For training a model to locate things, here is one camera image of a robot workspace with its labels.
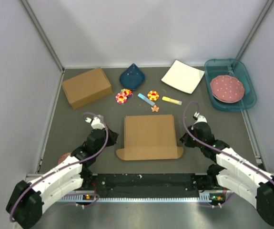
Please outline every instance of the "chalk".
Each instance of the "chalk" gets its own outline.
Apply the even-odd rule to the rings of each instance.
[[[179,101],[179,100],[175,100],[175,99],[171,99],[171,98],[169,98],[169,97],[162,97],[162,100],[163,101],[167,101],[167,102],[170,102],[170,103],[173,103],[173,104],[177,104],[177,105],[181,105],[181,104],[183,104],[181,101]]]
[[[154,106],[155,103],[151,100],[149,100],[147,97],[145,97],[143,94],[139,93],[138,97],[142,99],[143,101],[147,102],[149,105]]]

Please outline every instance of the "blue plastic tray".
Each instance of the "blue plastic tray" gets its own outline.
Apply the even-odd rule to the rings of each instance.
[[[222,111],[241,111],[255,105],[257,100],[256,94],[247,69],[242,62],[236,59],[211,59],[204,64],[204,70],[209,96],[214,108]],[[227,104],[213,97],[210,82],[219,75],[230,75],[242,82],[245,88],[245,94],[240,101]]]

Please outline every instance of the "cardboard box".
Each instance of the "cardboard box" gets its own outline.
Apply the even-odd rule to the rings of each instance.
[[[177,146],[173,115],[125,117],[124,149],[116,153],[122,160],[180,158],[183,148]]]
[[[112,94],[112,86],[102,68],[65,80],[62,87],[73,109]]]

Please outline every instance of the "yellow chalk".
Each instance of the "yellow chalk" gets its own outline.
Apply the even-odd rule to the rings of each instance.
[[[171,98],[169,98],[169,97],[162,97],[162,100],[163,101],[167,101],[167,102],[170,102],[170,103],[173,103],[173,104],[177,104],[177,105],[181,105],[181,104],[183,104],[181,101],[179,101],[179,100],[175,100],[175,99],[171,99]]]

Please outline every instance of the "blue chalk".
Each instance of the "blue chalk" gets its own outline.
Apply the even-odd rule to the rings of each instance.
[[[154,106],[155,105],[155,103],[152,101],[152,100],[150,100],[150,99],[148,99],[147,97],[145,97],[143,94],[141,94],[141,93],[139,93],[138,94],[138,97],[140,98],[140,99],[142,99],[142,100],[144,100],[145,102],[147,102],[149,105],[151,105],[151,106]]]

